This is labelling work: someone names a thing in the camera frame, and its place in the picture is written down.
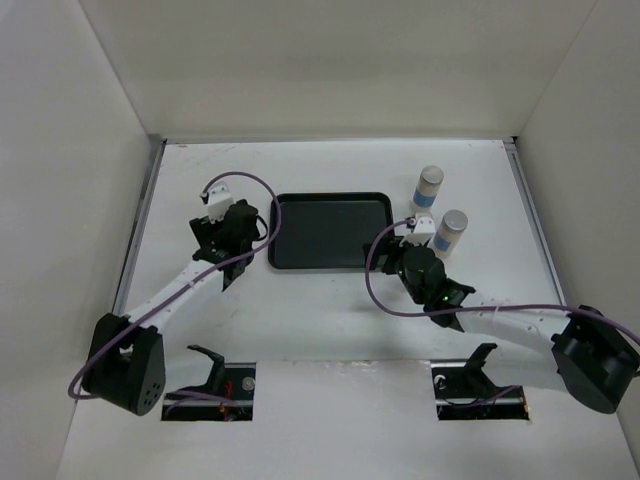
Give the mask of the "grain bottle blue label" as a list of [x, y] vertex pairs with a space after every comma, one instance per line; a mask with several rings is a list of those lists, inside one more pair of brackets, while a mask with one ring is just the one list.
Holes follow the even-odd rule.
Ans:
[[435, 255], [440, 259], [448, 258], [468, 226], [467, 215], [457, 209], [447, 211], [431, 241]]
[[444, 171], [438, 166], [428, 165], [422, 169], [411, 200], [414, 212], [427, 212], [431, 209], [444, 177]]

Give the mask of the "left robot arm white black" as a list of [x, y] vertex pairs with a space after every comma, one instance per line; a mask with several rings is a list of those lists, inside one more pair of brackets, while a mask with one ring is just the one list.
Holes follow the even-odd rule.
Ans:
[[232, 202], [217, 220], [190, 221], [199, 248], [184, 270], [159, 293], [123, 315], [107, 313], [97, 322], [89, 356], [70, 394], [99, 398], [137, 416], [149, 413], [161, 395], [191, 386], [206, 399], [224, 387], [216, 368], [221, 357], [199, 345], [187, 350], [205, 361], [189, 359], [167, 367], [165, 340], [170, 329], [185, 326], [196, 308], [225, 292], [253, 261], [261, 239], [258, 210], [245, 200]]

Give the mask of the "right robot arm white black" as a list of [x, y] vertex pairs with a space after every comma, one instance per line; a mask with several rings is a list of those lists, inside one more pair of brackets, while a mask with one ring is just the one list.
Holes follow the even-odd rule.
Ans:
[[397, 277], [417, 317], [460, 334], [487, 336], [456, 370], [449, 388], [489, 400], [510, 387], [570, 395], [613, 414], [639, 375], [639, 337], [597, 309], [509, 304], [459, 283], [426, 245], [384, 235], [365, 247], [365, 271]]

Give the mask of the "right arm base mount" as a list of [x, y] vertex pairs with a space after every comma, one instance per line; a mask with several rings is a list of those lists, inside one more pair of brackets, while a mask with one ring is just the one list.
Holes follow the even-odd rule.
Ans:
[[430, 363], [440, 421], [529, 420], [521, 386], [496, 386], [483, 371], [495, 343], [482, 343], [467, 359]]

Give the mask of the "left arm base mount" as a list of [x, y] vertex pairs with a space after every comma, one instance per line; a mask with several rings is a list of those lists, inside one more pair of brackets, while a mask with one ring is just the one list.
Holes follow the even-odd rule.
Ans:
[[257, 383], [255, 363], [229, 363], [192, 344], [169, 362], [161, 407], [166, 422], [251, 421]]

